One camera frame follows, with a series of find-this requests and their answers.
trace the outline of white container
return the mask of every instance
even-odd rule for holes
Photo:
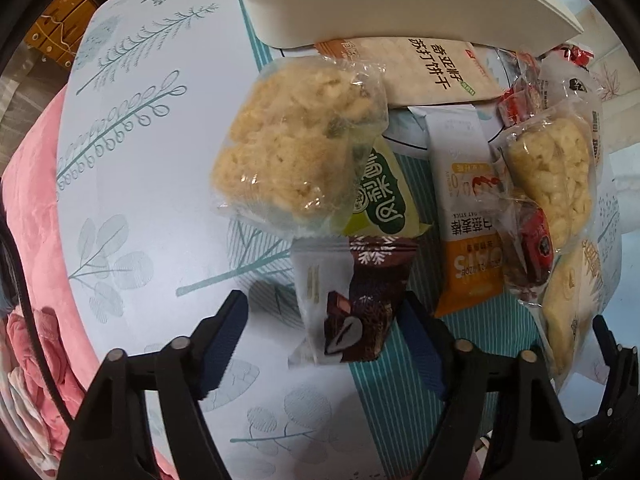
[[[465,40],[536,56],[582,32],[560,0],[244,0],[276,48],[374,36]]]

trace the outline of red candy wrapper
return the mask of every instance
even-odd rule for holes
[[[509,291],[525,303],[536,303],[548,282],[554,250],[545,214],[518,189],[500,199],[494,225],[502,239],[502,272]]]

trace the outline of blue gripper pad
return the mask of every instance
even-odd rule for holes
[[[428,390],[444,398],[447,386],[442,359],[407,300],[402,303],[397,320],[422,382]]]
[[[249,304],[246,296],[239,290],[233,290],[218,311],[216,318],[219,316],[224,316],[222,324],[205,350],[202,360],[202,375],[199,384],[202,397],[218,387],[236,349],[249,317]]]

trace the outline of screw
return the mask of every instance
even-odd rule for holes
[[[181,335],[171,341],[171,348],[174,350],[182,350],[183,348],[187,348],[191,343],[191,340],[185,336]]]
[[[471,341],[466,339],[458,339],[456,341],[456,350],[461,352],[471,352],[474,349],[474,345]]]
[[[107,359],[113,362],[122,359],[123,356],[124,350],[122,348],[114,348],[107,354]]]
[[[538,360],[538,356],[531,350],[523,350],[520,352],[520,357],[527,363],[535,363]]]

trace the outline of orange snack package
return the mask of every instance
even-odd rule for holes
[[[491,217],[483,215],[500,181],[471,105],[412,107],[424,117],[438,202],[444,254],[444,290],[435,315],[482,303],[503,289],[502,245]],[[482,202],[478,196],[484,194]]]

